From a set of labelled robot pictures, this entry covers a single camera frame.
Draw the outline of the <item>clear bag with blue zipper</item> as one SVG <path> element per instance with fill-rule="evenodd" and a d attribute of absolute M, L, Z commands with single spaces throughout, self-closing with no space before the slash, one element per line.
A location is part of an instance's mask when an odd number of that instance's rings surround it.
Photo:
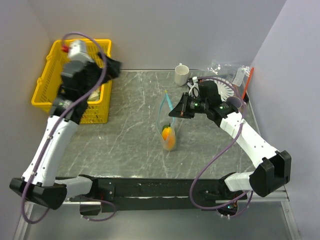
<path fill-rule="evenodd" d="M 173 151 L 177 146 L 175 117 L 169 116 L 174 109 L 167 90 L 157 99 L 156 130 L 159 142 L 166 151 Z"/>

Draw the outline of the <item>yellow orange toy mango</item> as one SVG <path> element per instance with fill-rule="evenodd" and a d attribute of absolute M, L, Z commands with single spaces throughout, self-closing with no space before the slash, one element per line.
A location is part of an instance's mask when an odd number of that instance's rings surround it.
<path fill-rule="evenodd" d="M 170 127 L 162 131 L 161 136 L 163 138 L 163 147 L 167 151 L 172 151 L 176 146 L 176 134 Z"/>

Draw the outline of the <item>green toy bell pepper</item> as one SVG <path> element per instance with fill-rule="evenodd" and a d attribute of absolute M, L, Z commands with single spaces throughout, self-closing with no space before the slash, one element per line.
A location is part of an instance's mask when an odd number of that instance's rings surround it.
<path fill-rule="evenodd" d="M 165 124 L 163 127 L 162 127 L 162 131 L 167 129 L 167 128 L 170 128 L 171 127 L 171 124 Z"/>

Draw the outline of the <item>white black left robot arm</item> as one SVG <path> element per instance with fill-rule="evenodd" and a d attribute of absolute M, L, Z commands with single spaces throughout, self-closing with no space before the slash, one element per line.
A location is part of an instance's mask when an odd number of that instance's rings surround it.
<path fill-rule="evenodd" d="M 121 62 L 106 59 L 106 74 L 99 80 L 103 68 L 94 60 L 71 60 L 60 72 L 61 84 L 49 110 L 45 133 L 36 154 L 22 177 L 15 177 L 9 187 L 24 200 L 58 209 L 65 199 L 82 195 L 95 200 L 100 193 L 98 182 L 89 176 L 57 180 L 57 171 L 64 151 L 88 108 L 88 96 L 93 87 L 100 87 L 120 75 Z"/>

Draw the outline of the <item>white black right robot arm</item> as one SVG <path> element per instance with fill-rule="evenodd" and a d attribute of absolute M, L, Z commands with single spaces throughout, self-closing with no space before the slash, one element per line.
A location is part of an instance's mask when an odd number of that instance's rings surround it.
<path fill-rule="evenodd" d="M 291 155 L 278 151 L 267 143 L 245 120 L 245 112 L 229 101 L 222 101 L 217 78 L 204 77 L 198 84 L 198 95 L 182 94 L 169 116 L 192 119 L 195 114 L 205 114 L 219 128 L 228 133 L 250 158 L 254 171 L 232 173 L 219 186 L 219 195 L 232 198 L 237 191 L 254 191 L 266 197 L 286 185 L 291 177 Z"/>

